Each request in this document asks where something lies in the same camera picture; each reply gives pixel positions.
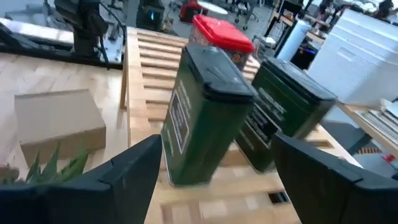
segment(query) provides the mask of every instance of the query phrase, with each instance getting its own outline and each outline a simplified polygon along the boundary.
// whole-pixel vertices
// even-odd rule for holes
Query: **white container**
[[[290,61],[305,39],[307,31],[310,29],[310,24],[301,19],[297,19],[297,23],[293,26],[293,30],[290,32],[286,42],[276,58],[279,60]]]
[[[398,27],[345,10],[308,69],[342,103],[398,97]]]

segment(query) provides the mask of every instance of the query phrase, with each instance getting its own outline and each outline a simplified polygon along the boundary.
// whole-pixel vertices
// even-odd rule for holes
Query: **cardboard box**
[[[15,113],[28,166],[39,150],[40,163],[47,163],[58,142],[58,159],[76,157],[82,140],[88,152],[105,147],[105,122],[89,90],[16,95]]]

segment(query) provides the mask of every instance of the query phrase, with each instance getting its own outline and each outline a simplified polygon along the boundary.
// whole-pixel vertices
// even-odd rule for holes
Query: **green plant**
[[[86,166],[88,153],[83,148],[83,143],[80,144],[80,154],[70,160],[69,164],[66,165],[59,172],[57,171],[57,161],[60,151],[60,143],[57,144],[55,152],[52,154],[49,162],[44,167],[43,171],[40,168],[40,151],[36,155],[35,162],[29,168],[28,174],[25,180],[18,179],[19,172],[8,172],[7,176],[2,180],[3,184],[53,184],[53,183],[64,183],[72,180],[75,177],[81,175]]]

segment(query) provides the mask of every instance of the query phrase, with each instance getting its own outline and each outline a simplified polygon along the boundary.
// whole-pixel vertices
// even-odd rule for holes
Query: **green tin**
[[[161,132],[174,186],[210,182],[256,97],[223,50],[195,43],[183,48]]]
[[[267,58],[252,82],[259,94],[235,141],[253,168],[274,168],[271,137],[277,131],[304,139],[336,103],[336,96],[290,62]]]

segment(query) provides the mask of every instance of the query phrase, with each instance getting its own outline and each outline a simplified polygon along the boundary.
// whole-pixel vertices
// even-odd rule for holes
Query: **white table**
[[[226,16],[228,15],[228,11],[222,7],[205,1],[198,1],[198,5],[202,7],[200,14],[203,14],[203,9],[207,9],[209,11],[208,16],[215,17],[217,19],[227,19]]]

